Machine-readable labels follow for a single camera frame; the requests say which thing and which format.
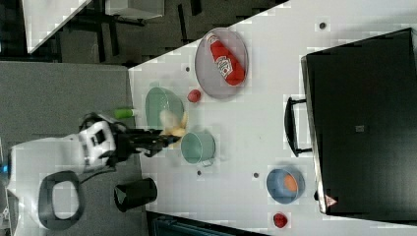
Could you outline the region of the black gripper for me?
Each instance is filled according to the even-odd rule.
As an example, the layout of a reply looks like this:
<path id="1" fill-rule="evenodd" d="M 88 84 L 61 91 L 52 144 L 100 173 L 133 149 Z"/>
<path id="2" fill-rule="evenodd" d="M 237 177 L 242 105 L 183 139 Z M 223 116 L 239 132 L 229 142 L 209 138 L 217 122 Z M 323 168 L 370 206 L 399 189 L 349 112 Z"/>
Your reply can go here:
<path id="1" fill-rule="evenodd" d="M 133 153 L 143 153 L 146 157 L 152 157 L 154 151 L 161 151 L 163 148 L 178 142 L 178 139 L 168 139 L 169 135 L 156 129 L 114 128 L 112 134 L 116 145 L 116 150 L 112 154 L 113 157 L 129 157 Z"/>

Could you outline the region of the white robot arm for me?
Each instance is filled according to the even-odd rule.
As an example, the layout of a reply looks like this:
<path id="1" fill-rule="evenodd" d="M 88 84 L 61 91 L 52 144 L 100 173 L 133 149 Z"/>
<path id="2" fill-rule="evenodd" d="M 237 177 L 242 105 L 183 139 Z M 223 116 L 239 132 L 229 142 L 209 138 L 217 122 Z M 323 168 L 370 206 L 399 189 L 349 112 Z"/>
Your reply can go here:
<path id="1" fill-rule="evenodd" d="M 2 170 L 8 193 L 17 199 L 12 204 L 15 236 L 44 236 L 72 227 L 85 211 L 83 174 L 112 168 L 134 153 L 151 157 L 180 139 L 101 120 L 77 134 L 11 147 Z"/>

